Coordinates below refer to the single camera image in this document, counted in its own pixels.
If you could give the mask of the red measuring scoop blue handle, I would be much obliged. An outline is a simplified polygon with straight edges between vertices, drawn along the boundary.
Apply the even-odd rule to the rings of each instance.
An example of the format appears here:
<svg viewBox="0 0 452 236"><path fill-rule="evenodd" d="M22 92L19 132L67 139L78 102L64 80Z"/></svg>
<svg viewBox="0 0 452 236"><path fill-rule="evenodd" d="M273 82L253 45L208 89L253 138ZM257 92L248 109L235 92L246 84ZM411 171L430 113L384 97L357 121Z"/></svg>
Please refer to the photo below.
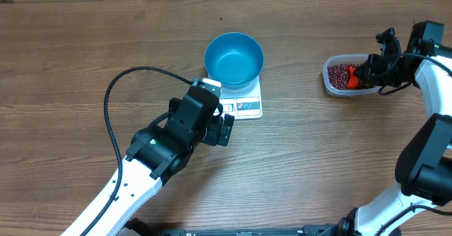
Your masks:
<svg viewBox="0 0 452 236"><path fill-rule="evenodd" d="M356 68L354 66L347 66L346 71L349 73L350 77L347 82L346 88L348 90L354 90L359 87L359 79L355 76Z"/></svg>

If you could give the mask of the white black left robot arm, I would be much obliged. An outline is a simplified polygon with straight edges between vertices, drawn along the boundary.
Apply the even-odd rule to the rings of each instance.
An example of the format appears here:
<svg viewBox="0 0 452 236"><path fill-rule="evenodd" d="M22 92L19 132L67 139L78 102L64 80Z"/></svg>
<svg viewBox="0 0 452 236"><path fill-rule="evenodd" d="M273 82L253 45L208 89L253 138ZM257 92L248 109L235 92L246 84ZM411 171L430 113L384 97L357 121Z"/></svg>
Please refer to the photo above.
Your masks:
<svg viewBox="0 0 452 236"><path fill-rule="evenodd" d="M117 235L129 218L186 167L194 148L226 146L234 118L222 113L217 81L193 84L168 112L138 131L111 181L64 231L65 235Z"/></svg>

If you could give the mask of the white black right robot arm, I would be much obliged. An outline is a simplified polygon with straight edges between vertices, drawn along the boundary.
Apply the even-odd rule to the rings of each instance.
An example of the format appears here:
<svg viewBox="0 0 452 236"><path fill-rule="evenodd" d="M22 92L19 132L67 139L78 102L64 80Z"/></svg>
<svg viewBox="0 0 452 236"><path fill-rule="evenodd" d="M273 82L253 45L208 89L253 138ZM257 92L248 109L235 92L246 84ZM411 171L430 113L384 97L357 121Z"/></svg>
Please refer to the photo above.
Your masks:
<svg viewBox="0 0 452 236"><path fill-rule="evenodd" d="M425 20L413 25L402 50L393 28L376 34L380 54L371 54L349 70L352 87L360 83L387 86L395 93L410 85L424 98L427 121L401 152L395 182L372 202L354 208L326 235L400 235L400 226L429 211L450 216L442 206L451 202L451 48L441 41L444 24Z"/></svg>

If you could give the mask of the white digital kitchen scale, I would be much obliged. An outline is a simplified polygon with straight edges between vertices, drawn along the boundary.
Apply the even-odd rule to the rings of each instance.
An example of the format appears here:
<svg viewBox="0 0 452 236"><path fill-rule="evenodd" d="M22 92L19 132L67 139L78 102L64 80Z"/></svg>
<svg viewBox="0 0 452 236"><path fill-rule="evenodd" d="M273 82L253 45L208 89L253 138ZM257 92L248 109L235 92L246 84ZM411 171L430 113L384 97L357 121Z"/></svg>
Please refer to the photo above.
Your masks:
<svg viewBox="0 0 452 236"><path fill-rule="evenodd" d="M223 117L228 114L235 120L262 118L263 105L259 76L245 84L228 82L221 82L221 84L220 104Z"/></svg>

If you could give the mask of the blue plastic bowl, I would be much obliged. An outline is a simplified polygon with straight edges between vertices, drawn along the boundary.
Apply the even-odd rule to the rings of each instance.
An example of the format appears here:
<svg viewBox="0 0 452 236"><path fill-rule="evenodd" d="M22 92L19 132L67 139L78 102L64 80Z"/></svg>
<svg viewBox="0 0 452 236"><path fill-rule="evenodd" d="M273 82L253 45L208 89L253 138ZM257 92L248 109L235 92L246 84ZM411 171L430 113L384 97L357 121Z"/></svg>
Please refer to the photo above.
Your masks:
<svg viewBox="0 0 452 236"><path fill-rule="evenodd" d="M225 33L216 37L204 55L208 75L233 90L244 88L257 79L264 63L260 44L244 33Z"/></svg>

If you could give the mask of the clear plastic food container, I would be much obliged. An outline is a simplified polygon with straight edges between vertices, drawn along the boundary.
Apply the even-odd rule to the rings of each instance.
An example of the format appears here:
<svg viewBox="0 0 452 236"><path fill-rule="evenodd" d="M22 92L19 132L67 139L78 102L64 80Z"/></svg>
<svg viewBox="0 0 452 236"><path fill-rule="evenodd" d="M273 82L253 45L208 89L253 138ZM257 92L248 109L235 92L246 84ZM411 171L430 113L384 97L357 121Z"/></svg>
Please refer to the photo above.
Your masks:
<svg viewBox="0 0 452 236"><path fill-rule="evenodd" d="M352 68L357 68L367 58L367 54L344 54L328 59L323 65L323 82L326 92L335 98L377 93L379 86L363 84L351 74Z"/></svg>

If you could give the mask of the red adzuki beans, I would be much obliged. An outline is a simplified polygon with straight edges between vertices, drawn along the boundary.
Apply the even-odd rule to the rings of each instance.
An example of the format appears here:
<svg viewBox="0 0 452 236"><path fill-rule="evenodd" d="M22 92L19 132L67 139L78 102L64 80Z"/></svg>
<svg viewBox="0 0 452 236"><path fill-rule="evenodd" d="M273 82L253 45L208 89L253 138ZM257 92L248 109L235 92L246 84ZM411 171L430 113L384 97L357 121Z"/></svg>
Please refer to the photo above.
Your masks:
<svg viewBox="0 0 452 236"><path fill-rule="evenodd" d="M354 66L356 70L360 68L360 64L339 64L335 66L329 66L327 68L328 80L331 85L338 90L347 90L346 85L349 80L349 73L346 71L347 66ZM363 90L373 88L372 85L363 83L359 80L359 87L355 90Z"/></svg>

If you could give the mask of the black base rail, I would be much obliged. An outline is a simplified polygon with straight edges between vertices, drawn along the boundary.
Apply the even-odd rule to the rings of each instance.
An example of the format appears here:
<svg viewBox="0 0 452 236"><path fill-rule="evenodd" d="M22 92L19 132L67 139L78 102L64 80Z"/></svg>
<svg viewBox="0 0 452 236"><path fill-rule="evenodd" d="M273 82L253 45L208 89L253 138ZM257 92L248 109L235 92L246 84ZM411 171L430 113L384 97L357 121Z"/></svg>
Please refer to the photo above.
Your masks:
<svg viewBox="0 0 452 236"><path fill-rule="evenodd" d="M305 225L302 228L264 228L233 230L185 230L183 228L150 227L134 218L119 231L118 236L334 236L360 235L346 222L334 225Z"/></svg>

